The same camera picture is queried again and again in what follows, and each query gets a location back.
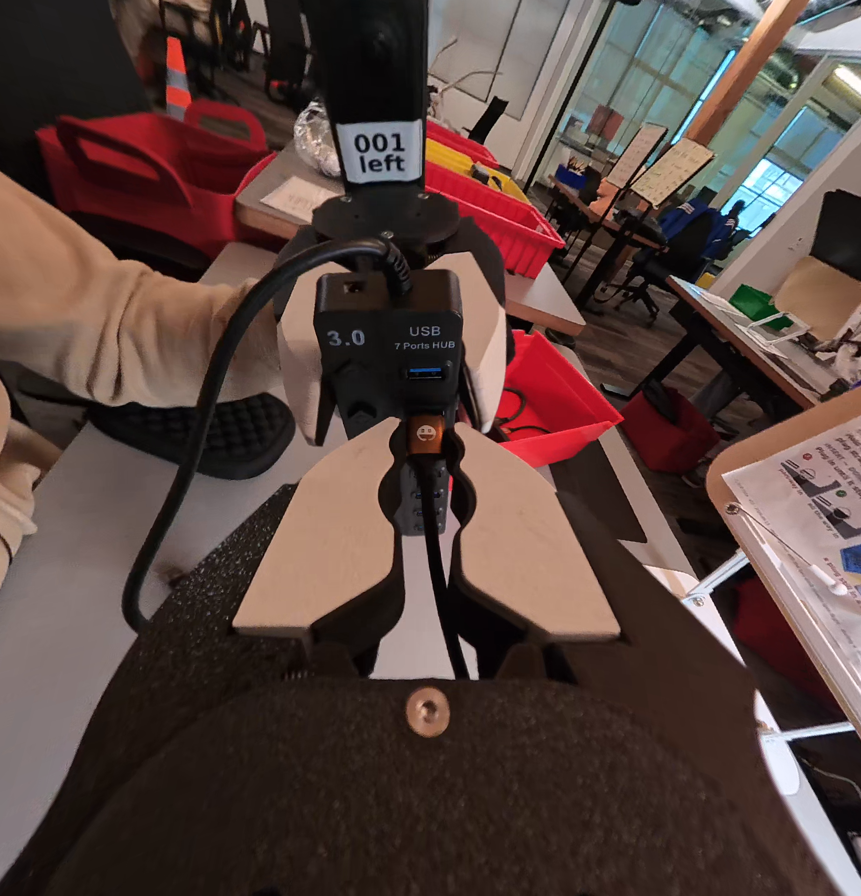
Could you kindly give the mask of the wooden instruction board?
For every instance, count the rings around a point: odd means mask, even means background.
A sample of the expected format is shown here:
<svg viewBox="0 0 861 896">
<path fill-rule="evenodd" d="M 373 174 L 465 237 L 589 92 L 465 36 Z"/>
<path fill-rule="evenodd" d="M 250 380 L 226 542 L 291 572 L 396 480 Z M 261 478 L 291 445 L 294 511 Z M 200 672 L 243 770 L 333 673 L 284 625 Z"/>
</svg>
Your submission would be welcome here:
<svg viewBox="0 0 861 896">
<path fill-rule="evenodd" d="M 706 490 L 861 739 L 861 386 L 727 448 Z"/>
</svg>

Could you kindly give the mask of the sheet of paper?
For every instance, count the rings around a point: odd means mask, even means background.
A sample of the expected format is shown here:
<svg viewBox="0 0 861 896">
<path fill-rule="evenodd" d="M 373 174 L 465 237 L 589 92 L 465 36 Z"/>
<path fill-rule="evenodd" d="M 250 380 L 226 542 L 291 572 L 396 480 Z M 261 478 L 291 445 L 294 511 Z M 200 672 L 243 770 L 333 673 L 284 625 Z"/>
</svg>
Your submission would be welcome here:
<svg viewBox="0 0 861 896">
<path fill-rule="evenodd" d="M 293 218 L 300 224 L 309 224 L 315 210 L 340 196 L 340 193 L 294 175 L 264 196 L 260 204 Z"/>
</svg>

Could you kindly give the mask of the black cable orange plug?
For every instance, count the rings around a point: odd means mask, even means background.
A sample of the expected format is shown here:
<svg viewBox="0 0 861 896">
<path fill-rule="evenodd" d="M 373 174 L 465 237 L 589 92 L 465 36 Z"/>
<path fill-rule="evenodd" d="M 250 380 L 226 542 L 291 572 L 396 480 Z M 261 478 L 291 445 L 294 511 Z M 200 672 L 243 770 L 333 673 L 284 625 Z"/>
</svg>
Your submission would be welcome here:
<svg viewBox="0 0 861 896">
<path fill-rule="evenodd" d="M 418 415 L 406 421 L 407 462 L 416 479 L 421 510 L 427 567 L 436 606 L 436 615 L 455 679 L 469 679 L 449 605 L 447 572 L 440 545 L 449 509 L 450 474 L 444 449 L 446 420 L 440 416 Z"/>
</svg>

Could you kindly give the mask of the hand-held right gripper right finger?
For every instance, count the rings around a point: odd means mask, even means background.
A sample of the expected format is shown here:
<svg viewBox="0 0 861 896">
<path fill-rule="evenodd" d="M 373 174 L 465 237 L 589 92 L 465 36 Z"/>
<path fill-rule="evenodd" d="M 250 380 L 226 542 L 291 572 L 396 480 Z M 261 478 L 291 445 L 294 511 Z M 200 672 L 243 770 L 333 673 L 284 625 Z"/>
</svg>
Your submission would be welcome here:
<svg viewBox="0 0 861 896">
<path fill-rule="evenodd" d="M 469 595 L 544 644 L 615 640 L 619 624 L 555 487 L 467 424 L 454 435 L 473 500 L 459 530 Z"/>
</svg>

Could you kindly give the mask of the wooden column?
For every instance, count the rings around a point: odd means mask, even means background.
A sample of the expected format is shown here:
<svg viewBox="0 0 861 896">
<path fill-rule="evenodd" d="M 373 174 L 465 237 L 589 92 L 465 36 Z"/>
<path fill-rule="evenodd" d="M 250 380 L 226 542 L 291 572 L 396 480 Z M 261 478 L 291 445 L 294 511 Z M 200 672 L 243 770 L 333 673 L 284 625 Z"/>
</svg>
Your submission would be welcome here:
<svg viewBox="0 0 861 896">
<path fill-rule="evenodd" d="M 807 1 L 772 1 L 766 7 L 747 42 L 689 124 L 685 138 L 701 146 L 710 145 L 770 56 L 782 45 L 807 4 Z"/>
</svg>

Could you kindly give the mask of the black panel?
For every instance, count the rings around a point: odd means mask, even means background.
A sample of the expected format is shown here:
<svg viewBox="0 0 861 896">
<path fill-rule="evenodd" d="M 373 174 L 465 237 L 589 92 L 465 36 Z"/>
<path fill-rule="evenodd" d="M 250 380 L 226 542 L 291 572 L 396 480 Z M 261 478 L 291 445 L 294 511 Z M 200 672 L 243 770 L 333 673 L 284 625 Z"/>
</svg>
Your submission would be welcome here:
<svg viewBox="0 0 861 896">
<path fill-rule="evenodd" d="M 809 253 L 861 283 L 861 196 L 843 190 L 824 194 Z"/>
</svg>

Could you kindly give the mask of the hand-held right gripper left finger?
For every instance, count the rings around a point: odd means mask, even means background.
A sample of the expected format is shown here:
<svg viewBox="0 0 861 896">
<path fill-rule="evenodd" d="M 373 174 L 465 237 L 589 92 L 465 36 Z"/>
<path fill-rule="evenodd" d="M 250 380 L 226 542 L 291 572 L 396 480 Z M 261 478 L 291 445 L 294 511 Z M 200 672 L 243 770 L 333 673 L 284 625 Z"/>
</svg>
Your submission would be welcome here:
<svg viewBox="0 0 861 896">
<path fill-rule="evenodd" d="M 380 493 L 399 426 L 383 420 L 302 477 L 239 604 L 236 633 L 380 641 L 396 625 L 402 542 Z"/>
</svg>

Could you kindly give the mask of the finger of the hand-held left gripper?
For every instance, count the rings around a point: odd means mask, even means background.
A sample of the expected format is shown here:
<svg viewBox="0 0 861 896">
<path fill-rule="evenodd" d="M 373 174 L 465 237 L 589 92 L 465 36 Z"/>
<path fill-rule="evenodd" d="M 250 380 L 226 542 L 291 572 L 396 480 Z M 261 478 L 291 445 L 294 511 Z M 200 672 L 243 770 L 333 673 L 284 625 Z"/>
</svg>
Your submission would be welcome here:
<svg viewBox="0 0 861 896">
<path fill-rule="evenodd" d="M 506 361 L 506 319 L 481 267 L 469 252 L 443 255 L 431 270 L 454 273 L 462 303 L 462 342 L 478 428 L 487 434 L 501 401 Z"/>
<path fill-rule="evenodd" d="M 323 446 L 335 412 L 331 386 L 325 382 L 322 354 L 315 334 L 314 311 L 300 308 L 277 326 L 283 387 L 298 429 L 312 446 Z"/>
</svg>

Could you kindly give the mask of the orange traffic cone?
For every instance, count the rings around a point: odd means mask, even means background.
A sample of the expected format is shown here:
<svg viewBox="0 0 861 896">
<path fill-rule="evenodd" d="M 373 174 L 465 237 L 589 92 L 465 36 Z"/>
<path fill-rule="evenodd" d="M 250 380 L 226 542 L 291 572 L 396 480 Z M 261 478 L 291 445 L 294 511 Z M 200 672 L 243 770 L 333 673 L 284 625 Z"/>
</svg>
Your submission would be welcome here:
<svg viewBox="0 0 861 896">
<path fill-rule="evenodd" d="M 175 36 L 166 39 L 165 106 L 167 114 L 185 121 L 192 103 L 189 78 L 181 41 Z"/>
</svg>

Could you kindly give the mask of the whiteboard on stand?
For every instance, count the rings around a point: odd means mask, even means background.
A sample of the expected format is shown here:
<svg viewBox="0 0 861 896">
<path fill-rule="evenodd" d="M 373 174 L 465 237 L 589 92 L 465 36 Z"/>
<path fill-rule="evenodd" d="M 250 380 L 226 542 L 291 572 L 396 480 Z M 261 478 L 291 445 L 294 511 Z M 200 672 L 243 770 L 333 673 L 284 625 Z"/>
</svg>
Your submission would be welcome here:
<svg viewBox="0 0 861 896">
<path fill-rule="evenodd" d="M 626 189 L 642 172 L 651 154 L 660 146 L 668 128 L 662 125 L 643 124 L 626 146 L 611 170 L 602 181 L 617 190 Z"/>
<path fill-rule="evenodd" d="M 672 144 L 651 168 L 638 175 L 629 190 L 650 207 L 660 207 L 713 158 L 714 152 L 707 146 L 683 137 Z"/>
</svg>

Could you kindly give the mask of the black USB hub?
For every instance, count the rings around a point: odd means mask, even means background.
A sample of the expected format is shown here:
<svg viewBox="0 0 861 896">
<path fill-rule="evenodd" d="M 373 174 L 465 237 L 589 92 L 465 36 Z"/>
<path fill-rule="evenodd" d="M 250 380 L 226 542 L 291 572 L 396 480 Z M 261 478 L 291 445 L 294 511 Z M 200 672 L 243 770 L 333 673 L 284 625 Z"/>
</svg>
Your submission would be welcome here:
<svg viewBox="0 0 861 896">
<path fill-rule="evenodd" d="M 314 329 L 322 390 L 349 440 L 389 418 L 455 425 L 463 358 L 455 272 L 413 272 L 402 296 L 390 293 L 382 273 L 325 274 Z"/>
</svg>

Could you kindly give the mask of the black waffle-textured pad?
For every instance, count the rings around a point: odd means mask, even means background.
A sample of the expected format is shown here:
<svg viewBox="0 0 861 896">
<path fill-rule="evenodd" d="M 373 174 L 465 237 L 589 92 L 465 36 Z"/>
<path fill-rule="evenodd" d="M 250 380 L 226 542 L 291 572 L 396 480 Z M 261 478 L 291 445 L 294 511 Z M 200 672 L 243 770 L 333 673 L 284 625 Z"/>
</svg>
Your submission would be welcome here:
<svg viewBox="0 0 861 896">
<path fill-rule="evenodd" d="M 94 405 L 87 419 L 114 441 L 179 465 L 187 457 L 197 412 L 193 408 L 148 408 L 132 402 L 117 408 Z M 218 403 L 197 471 L 222 480 L 261 476 L 278 462 L 295 432 L 288 406 L 268 393 Z"/>
</svg>

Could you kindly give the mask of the wood-edged desk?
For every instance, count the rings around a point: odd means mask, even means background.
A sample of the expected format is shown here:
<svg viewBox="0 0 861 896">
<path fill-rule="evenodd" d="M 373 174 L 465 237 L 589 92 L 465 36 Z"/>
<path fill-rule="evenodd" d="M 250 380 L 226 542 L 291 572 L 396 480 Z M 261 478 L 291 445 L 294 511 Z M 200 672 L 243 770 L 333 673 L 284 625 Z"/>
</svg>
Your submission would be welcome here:
<svg viewBox="0 0 861 896">
<path fill-rule="evenodd" d="M 683 329 L 679 343 L 645 376 L 662 382 L 694 349 L 702 349 L 727 373 L 771 423 L 810 409 L 839 393 L 838 377 L 797 342 L 764 346 L 733 308 L 717 305 L 700 287 L 669 277 L 668 288 L 678 301 L 670 316 Z"/>
</svg>

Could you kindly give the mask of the foil ball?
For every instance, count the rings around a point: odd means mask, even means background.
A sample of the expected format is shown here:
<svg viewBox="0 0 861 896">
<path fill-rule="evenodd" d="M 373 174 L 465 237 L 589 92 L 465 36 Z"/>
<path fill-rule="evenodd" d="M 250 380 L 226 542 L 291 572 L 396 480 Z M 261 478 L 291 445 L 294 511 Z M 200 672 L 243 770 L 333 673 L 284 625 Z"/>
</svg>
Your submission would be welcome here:
<svg viewBox="0 0 861 896">
<path fill-rule="evenodd" d="M 341 178 L 331 122 L 321 99 L 315 98 L 303 108 L 292 133 L 294 149 L 302 162 L 326 177 Z"/>
</svg>

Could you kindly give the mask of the person's left forearm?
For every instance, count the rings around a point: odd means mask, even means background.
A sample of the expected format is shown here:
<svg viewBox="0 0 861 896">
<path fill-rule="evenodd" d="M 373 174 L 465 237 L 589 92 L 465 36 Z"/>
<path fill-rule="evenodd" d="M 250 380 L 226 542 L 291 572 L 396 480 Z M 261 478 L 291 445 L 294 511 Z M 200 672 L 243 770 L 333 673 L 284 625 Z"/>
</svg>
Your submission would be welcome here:
<svg viewBox="0 0 861 896">
<path fill-rule="evenodd" d="M 215 346 L 255 284 L 188 283 L 120 261 L 0 172 L 0 361 L 76 396 L 195 406 Z"/>
</svg>

